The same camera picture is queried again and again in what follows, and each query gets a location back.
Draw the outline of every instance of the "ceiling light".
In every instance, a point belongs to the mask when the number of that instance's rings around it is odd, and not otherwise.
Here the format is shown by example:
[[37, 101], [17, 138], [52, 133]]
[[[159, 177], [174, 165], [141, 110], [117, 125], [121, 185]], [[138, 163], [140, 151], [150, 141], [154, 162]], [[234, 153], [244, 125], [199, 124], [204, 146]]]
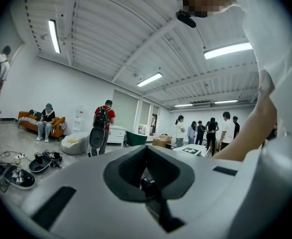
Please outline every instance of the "ceiling light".
[[252, 50], [252, 46], [250, 42], [245, 42], [245, 43], [240, 43], [240, 44], [234, 44], [231, 46], [211, 50], [211, 51], [206, 51], [204, 52], [204, 56], [206, 59], [218, 57], [221, 55], [237, 52], [237, 51], [242, 51], [242, 50]]
[[57, 39], [56, 21], [53, 19], [50, 19], [48, 21], [48, 26], [50, 28], [51, 38], [52, 38], [55, 52], [61, 53], [60, 44], [58, 43], [58, 39]]
[[186, 104], [186, 105], [176, 105], [175, 107], [186, 107], [186, 106], [192, 106], [192, 104]]
[[217, 101], [215, 104], [236, 103], [238, 100]]
[[157, 73], [154, 76], [151, 76], [150, 78], [138, 83], [137, 86], [142, 87], [142, 86], [144, 86], [144, 85], [146, 85], [146, 84], [148, 84], [148, 83], [150, 83], [150, 82], [152, 82], [154, 80], [157, 80], [157, 79], [159, 79], [161, 77], [162, 77], [162, 74], [161, 73]]

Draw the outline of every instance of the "red shirt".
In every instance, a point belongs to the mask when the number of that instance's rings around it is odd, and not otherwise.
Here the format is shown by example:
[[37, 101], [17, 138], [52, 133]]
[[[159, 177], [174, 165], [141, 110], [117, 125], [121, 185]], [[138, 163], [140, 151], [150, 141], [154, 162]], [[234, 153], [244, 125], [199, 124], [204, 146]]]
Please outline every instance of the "red shirt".
[[[103, 106], [103, 108], [107, 110], [109, 107], [108, 106]], [[95, 114], [97, 114], [99, 111], [100, 111], [100, 108], [97, 107], [97, 109], [95, 111]], [[112, 118], [115, 118], [115, 117], [116, 117], [115, 116], [115, 112], [113, 110], [109, 110], [108, 111], [108, 118], [109, 118], [109, 120], [111, 120]], [[107, 125], [104, 129], [105, 130], [110, 130], [110, 126]]]

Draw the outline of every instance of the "person sitting on couch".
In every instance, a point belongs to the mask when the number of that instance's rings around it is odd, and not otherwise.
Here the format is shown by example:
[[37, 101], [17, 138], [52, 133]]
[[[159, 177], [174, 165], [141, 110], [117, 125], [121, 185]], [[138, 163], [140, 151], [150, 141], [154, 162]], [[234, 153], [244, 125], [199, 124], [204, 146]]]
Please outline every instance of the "person sitting on couch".
[[41, 120], [38, 123], [37, 134], [38, 137], [36, 140], [41, 141], [43, 139], [42, 134], [45, 128], [45, 142], [48, 142], [48, 136], [52, 129], [52, 124], [55, 119], [55, 112], [51, 104], [47, 104], [45, 109], [42, 111]]

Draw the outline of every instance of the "orange couch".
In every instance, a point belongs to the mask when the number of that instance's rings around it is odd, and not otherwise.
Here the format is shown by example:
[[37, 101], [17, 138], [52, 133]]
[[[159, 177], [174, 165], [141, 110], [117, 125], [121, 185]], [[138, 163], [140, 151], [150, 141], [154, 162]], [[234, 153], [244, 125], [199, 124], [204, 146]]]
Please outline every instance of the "orange couch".
[[[29, 115], [30, 115], [29, 112], [19, 112], [19, 113], [18, 113], [18, 118], [21, 118], [21, 117], [29, 117]], [[50, 132], [50, 136], [51, 136], [51, 137], [55, 137], [55, 138], [57, 138], [58, 141], [59, 141], [59, 138], [64, 134], [64, 130], [61, 130], [61, 129], [60, 129], [60, 125], [59, 125], [59, 123], [65, 123], [65, 117], [62, 117], [62, 118], [58, 118], [58, 117], [56, 117], [56, 118], [54, 119], [54, 123], [53, 123], [53, 125], [52, 125], [52, 127], [55, 127], [55, 132], [54, 132], [54, 134], [52, 134], [52, 133]], [[21, 121], [21, 122], [19, 123], [18, 127], [20, 127], [20, 125], [23, 126], [23, 127], [28, 128], [28, 129], [30, 129], [30, 130], [33, 130], [33, 131], [37, 132], [37, 126], [31, 124], [31, 123], [28, 122], [28, 121]]]

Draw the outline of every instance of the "gray floor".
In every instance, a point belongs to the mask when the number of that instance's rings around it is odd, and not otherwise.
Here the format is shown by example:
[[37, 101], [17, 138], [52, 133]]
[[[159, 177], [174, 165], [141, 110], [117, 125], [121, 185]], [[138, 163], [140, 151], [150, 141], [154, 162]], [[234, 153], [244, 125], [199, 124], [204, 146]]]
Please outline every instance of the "gray floor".
[[[50, 138], [49, 143], [45, 143], [43, 140], [36, 141], [36, 132], [25, 129], [23, 127], [17, 128], [17, 126], [18, 124], [13, 121], [2, 121], [0, 123], [0, 161], [19, 162], [19, 160], [14, 159], [17, 153], [11, 153], [10, 156], [5, 157], [4, 155], [1, 155], [5, 151], [21, 152], [25, 154], [25, 156], [30, 160], [34, 159], [34, 154], [36, 152], [42, 153], [45, 149], [48, 149], [49, 151], [55, 150], [62, 153], [62, 151], [60, 150], [60, 142], [58, 142], [57, 139]], [[120, 144], [108, 144], [106, 147], [106, 153], [121, 148], [122, 147]], [[86, 153], [78, 156], [63, 154], [63, 160], [61, 163], [62, 169], [76, 162], [77, 160], [84, 158], [89, 158]], [[30, 161], [26, 158], [20, 160], [20, 165], [23, 169], [27, 171], [29, 171], [29, 163]], [[42, 174], [34, 174], [36, 184], [41, 184], [45, 179], [57, 173], [59, 170], [60, 168], [57, 167], [49, 167]], [[21, 190], [16, 187], [9, 186], [8, 190], [5, 193], [2, 193], [2, 191], [0, 190], [0, 194], [4, 197], [10, 198], [16, 205], [19, 206], [34, 188], [30, 190]]]

